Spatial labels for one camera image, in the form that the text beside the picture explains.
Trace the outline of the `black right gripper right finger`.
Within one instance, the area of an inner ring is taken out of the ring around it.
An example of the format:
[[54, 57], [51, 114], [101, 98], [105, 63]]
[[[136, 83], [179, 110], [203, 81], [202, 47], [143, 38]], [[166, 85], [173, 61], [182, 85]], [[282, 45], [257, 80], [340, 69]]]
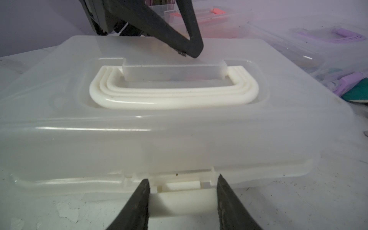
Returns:
[[216, 191], [220, 230], [262, 230], [222, 175]]

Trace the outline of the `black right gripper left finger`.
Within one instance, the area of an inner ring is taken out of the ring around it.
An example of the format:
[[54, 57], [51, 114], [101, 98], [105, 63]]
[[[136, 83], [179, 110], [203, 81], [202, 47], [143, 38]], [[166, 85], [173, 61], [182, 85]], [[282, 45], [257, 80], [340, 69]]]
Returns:
[[150, 186], [143, 179], [107, 230], [147, 230], [149, 222]]

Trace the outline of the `white toolbox with clear lid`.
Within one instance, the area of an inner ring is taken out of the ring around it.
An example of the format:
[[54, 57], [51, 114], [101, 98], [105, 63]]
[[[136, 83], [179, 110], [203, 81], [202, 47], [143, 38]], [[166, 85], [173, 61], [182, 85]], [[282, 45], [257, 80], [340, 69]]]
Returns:
[[74, 36], [1, 90], [1, 166], [35, 195], [132, 193], [155, 216], [215, 206], [215, 185], [302, 176], [350, 106], [261, 39]]

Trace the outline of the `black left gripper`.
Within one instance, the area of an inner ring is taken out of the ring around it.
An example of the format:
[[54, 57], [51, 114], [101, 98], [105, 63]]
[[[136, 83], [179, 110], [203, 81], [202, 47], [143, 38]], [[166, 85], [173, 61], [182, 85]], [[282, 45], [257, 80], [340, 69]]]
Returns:
[[204, 47], [191, 1], [177, 1], [189, 38], [173, 29], [145, 1], [111, 1], [110, 12], [103, 1], [79, 0], [97, 35], [153, 36], [178, 51], [197, 58]]

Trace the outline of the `purple toolbox with clear lid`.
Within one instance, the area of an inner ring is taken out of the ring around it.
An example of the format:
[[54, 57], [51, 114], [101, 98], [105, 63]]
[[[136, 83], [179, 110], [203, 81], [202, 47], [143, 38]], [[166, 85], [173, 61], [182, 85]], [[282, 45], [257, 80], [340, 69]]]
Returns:
[[338, 96], [368, 81], [368, 27], [315, 15], [250, 22], [277, 51]]

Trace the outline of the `pink toolbox with clear lid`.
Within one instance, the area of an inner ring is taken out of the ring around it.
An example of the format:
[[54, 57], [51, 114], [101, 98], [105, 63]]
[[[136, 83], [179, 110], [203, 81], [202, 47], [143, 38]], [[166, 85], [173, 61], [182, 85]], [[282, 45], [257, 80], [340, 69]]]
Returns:
[[[189, 37], [182, 14], [176, 1], [147, 1], [166, 23], [182, 35]], [[254, 14], [250, 9], [238, 9], [220, 1], [192, 1], [198, 27], [203, 38], [244, 38], [248, 33], [246, 24]]]

